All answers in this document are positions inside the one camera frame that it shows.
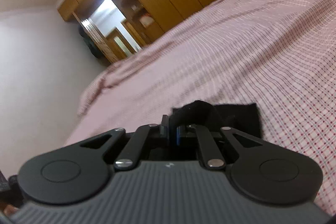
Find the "bed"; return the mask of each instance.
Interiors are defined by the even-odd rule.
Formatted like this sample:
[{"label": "bed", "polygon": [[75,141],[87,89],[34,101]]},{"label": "bed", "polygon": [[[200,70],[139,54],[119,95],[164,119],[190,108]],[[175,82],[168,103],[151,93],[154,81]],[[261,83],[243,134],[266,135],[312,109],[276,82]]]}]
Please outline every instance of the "bed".
[{"label": "bed", "polygon": [[335,84],[336,0],[218,0],[99,75],[66,144],[160,123],[197,99],[256,102],[265,140],[320,165],[315,201],[335,214]]}]

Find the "checkered fabric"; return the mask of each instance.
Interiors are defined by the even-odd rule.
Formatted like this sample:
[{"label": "checkered fabric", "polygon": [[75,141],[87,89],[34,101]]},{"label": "checkered fabric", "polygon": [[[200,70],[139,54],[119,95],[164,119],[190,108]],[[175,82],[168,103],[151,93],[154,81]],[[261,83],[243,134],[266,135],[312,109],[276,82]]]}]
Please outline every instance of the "checkered fabric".
[{"label": "checkered fabric", "polygon": [[160,123],[172,107],[256,102],[264,139],[313,158],[336,213],[336,0],[218,0],[85,91],[67,144]]}]

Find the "screw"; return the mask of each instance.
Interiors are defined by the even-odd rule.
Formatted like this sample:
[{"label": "screw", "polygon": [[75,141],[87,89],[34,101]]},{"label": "screw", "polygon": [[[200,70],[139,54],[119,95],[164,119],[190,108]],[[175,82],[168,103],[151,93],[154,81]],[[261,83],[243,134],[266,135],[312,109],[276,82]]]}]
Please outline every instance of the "screw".
[{"label": "screw", "polygon": [[224,161],[220,159],[211,159],[211,160],[208,160],[207,164],[210,167],[221,167],[224,165]]},{"label": "screw", "polygon": [[118,167],[130,167],[133,164],[130,159],[120,159],[115,161],[115,165]]}]

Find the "black device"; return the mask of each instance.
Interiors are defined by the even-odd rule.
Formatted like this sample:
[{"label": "black device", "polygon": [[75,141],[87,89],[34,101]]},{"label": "black device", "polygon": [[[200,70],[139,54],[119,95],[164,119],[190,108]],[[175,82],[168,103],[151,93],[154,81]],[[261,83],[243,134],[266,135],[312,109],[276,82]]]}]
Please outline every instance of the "black device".
[{"label": "black device", "polygon": [[18,174],[25,205],[2,223],[305,223],[330,220],[307,156],[230,127],[115,128],[39,155]]}]

